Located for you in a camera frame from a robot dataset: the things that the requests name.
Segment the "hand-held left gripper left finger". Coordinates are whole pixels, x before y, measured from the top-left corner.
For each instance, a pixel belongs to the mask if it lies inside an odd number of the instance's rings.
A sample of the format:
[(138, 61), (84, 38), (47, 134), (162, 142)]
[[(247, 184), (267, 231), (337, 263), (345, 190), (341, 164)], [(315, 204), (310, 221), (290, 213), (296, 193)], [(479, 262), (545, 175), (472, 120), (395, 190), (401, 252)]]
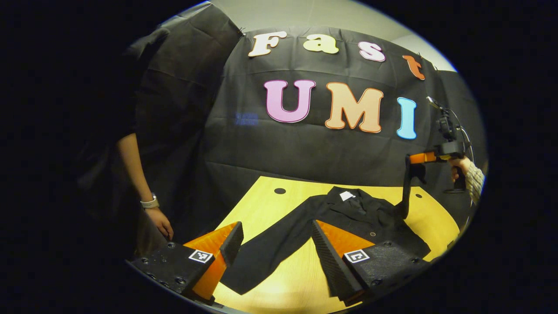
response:
[(131, 264), (179, 295), (212, 304), (213, 293), (235, 261), (243, 238), (242, 223), (234, 222), (185, 244), (168, 242)]

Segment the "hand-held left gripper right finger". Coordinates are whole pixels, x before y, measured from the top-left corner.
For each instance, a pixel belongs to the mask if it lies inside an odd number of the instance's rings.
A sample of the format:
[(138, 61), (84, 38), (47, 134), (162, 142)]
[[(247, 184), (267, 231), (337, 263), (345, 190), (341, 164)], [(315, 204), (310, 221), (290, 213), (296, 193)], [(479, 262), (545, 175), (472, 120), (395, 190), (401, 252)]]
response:
[(430, 267), (429, 262), (393, 241), (374, 244), (319, 220), (314, 220), (312, 227), (330, 293), (345, 306), (378, 300)]

